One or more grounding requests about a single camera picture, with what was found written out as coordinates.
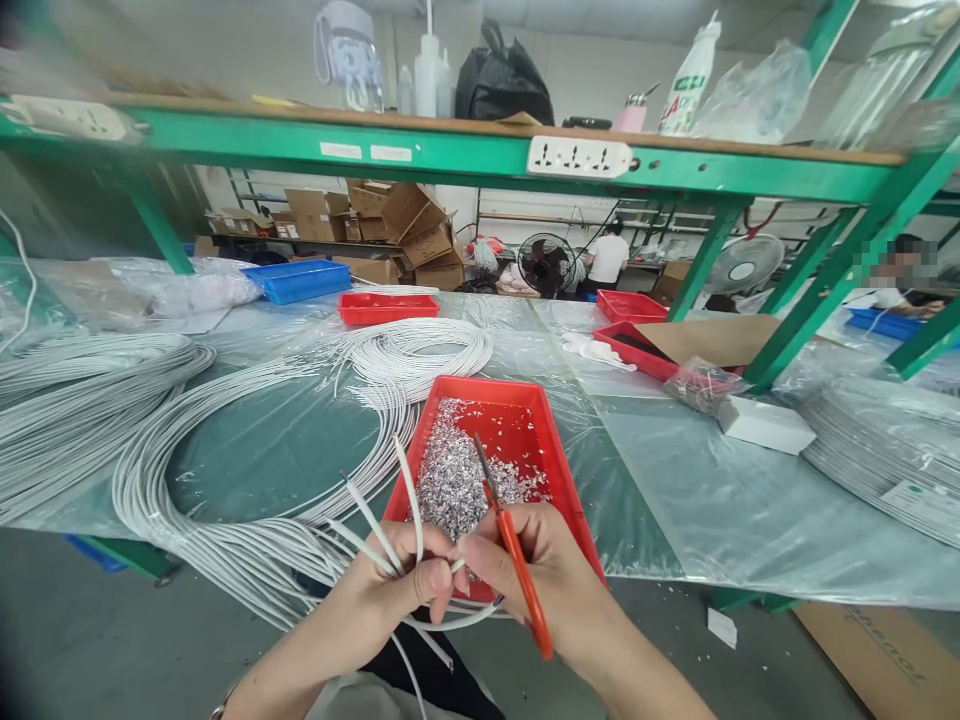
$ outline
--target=electrical outlet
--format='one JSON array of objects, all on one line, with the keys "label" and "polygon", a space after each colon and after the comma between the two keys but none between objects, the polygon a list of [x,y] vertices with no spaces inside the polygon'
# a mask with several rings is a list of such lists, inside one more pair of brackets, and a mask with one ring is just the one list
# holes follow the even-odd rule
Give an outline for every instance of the electrical outlet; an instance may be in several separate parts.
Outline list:
[{"label": "electrical outlet", "polygon": [[137,145],[143,140],[133,119],[102,103],[11,95],[3,112],[40,133]]},{"label": "electrical outlet", "polygon": [[609,180],[627,172],[632,161],[626,143],[537,135],[530,141],[527,172]]}]

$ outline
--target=orange scissors handle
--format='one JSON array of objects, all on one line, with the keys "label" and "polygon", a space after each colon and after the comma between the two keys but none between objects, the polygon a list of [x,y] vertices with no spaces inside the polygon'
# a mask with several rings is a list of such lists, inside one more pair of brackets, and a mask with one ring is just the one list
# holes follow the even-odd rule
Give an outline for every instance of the orange scissors handle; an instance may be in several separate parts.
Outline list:
[{"label": "orange scissors handle", "polygon": [[517,530],[513,526],[513,518],[510,513],[503,509],[503,504],[497,499],[497,526],[500,528],[500,535],[503,537],[503,544],[513,559],[513,566],[517,570],[517,578],[520,580],[520,589],[523,590],[523,599],[527,601],[527,608],[530,610],[530,627],[533,631],[533,639],[540,648],[540,657],[549,660],[553,657],[553,641],[550,639],[550,631],[547,629],[547,619],[543,615],[543,608],[540,607],[540,598],[537,597],[537,591],[533,587],[533,578],[530,577],[530,568],[527,567],[527,561],[523,557],[523,550],[520,548],[520,540],[517,538]]}]

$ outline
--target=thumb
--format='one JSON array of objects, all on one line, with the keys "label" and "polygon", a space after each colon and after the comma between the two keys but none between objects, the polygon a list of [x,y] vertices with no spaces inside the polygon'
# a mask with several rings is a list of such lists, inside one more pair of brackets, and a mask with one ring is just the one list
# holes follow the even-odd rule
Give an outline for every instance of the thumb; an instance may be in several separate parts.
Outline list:
[{"label": "thumb", "polygon": [[487,585],[508,600],[523,596],[513,560],[506,550],[480,535],[464,535],[457,545],[467,567]]},{"label": "thumb", "polygon": [[421,605],[439,595],[450,594],[453,574],[449,563],[442,558],[424,560],[412,572],[377,588],[378,600],[389,615],[400,622]]}]

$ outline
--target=black fan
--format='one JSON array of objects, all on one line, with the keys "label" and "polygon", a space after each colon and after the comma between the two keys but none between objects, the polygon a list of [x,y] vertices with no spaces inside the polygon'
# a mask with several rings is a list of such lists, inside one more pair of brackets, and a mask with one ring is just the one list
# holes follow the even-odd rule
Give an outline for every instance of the black fan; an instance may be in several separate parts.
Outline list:
[{"label": "black fan", "polygon": [[523,279],[540,297],[552,299],[573,283],[575,257],[562,237],[538,233],[527,238],[517,250],[517,266]]}]

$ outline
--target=small white box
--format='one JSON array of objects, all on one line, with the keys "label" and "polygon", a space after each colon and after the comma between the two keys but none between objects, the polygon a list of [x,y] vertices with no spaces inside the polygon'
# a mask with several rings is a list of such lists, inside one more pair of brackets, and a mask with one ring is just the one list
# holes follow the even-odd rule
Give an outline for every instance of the small white box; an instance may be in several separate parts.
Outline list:
[{"label": "small white box", "polygon": [[817,437],[793,410],[746,398],[724,398],[717,408],[717,421],[728,437],[790,455],[799,455]]}]

